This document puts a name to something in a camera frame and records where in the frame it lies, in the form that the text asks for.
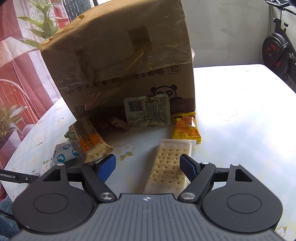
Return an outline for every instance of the table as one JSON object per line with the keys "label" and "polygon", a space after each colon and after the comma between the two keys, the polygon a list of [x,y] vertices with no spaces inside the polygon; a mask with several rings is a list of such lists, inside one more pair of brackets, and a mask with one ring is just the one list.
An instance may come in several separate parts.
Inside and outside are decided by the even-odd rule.
{"label": "table", "polygon": [[[202,143],[196,145],[193,159],[217,167],[231,163],[245,167],[280,198],[284,212],[276,232],[294,240],[296,94],[263,65],[195,68],[194,79]],[[5,169],[29,174],[38,167],[46,171],[55,145],[66,141],[63,135],[74,121],[60,99],[33,127]],[[143,191],[157,146],[162,138],[172,137],[173,127],[101,133],[117,158],[106,182],[116,195]],[[27,186],[2,184],[13,201]]]}

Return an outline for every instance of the white wall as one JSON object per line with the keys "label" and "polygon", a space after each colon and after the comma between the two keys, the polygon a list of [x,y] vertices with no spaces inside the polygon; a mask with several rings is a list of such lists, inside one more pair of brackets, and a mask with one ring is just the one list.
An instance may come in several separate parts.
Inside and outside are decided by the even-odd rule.
{"label": "white wall", "polygon": [[194,67],[257,64],[269,34],[264,0],[182,0]]}

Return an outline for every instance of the orange snack wrapper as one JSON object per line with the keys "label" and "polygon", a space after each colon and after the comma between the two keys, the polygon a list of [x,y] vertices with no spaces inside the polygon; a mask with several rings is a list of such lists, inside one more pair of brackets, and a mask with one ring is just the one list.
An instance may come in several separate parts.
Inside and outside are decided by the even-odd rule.
{"label": "orange snack wrapper", "polygon": [[85,163],[100,159],[113,151],[113,148],[107,145],[87,117],[77,120],[73,124],[73,129],[86,155]]}
{"label": "orange snack wrapper", "polygon": [[197,129],[195,112],[174,114],[175,130],[173,139],[195,140],[201,142],[201,136]]}

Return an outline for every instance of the metal screw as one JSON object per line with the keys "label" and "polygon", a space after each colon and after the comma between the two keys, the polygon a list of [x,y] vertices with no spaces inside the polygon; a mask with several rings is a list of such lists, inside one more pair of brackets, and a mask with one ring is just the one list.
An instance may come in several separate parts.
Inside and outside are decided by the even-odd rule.
{"label": "metal screw", "polygon": [[114,198],[114,194],[110,192],[103,192],[101,193],[100,198],[103,200],[111,200],[112,198]]}
{"label": "metal screw", "polygon": [[195,198],[195,194],[192,192],[184,192],[181,194],[181,198],[184,200],[192,200]]}

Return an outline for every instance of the exercise bike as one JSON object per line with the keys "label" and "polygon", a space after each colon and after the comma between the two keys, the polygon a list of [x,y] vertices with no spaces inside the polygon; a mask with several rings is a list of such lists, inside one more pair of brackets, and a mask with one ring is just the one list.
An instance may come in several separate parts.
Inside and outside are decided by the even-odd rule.
{"label": "exercise bike", "polygon": [[263,42],[263,62],[272,72],[279,76],[293,91],[296,92],[296,51],[286,34],[287,27],[289,26],[288,23],[284,23],[284,29],[281,27],[282,11],[287,11],[296,15],[295,12],[286,8],[294,4],[292,2],[279,0],[266,0],[265,2],[280,10],[280,19],[272,19],[275,23],[275,30]]}

